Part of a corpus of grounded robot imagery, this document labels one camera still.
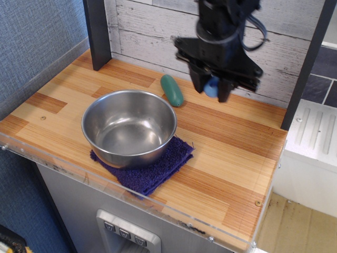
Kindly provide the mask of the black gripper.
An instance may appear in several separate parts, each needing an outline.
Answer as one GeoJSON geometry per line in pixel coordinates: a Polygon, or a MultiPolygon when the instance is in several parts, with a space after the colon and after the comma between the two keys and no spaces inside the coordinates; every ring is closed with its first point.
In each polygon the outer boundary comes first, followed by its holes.
{"type": "Polygon", "coordinates": [[[206,38],[177,37],[176,57],[189,65],[195,90],[202,93],[213,76],[219,78],[218,101],[228,100],[232,90],[241,86],[255,92],[263,70],[246,54],[250,49],[243,43],[243,28],[231,30],[224,37],[206,32],[206,38]]]}

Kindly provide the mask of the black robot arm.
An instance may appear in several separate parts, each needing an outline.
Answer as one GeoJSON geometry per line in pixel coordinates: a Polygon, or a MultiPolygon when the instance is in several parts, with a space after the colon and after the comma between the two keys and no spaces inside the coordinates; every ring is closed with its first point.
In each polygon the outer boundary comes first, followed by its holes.
{"type": "Polygon", "coordinates": [[[177,37],[176,57],[189,66],[197,92],[226,102],[237,87],[256,92],[263,70],[247,56],[267,40],[264,24],[252,15],[260,9],[259,1],[199,1],[196,37],[177,37]],[[263,35],[253,47],[244,44],[247,22],[263,35]]]}

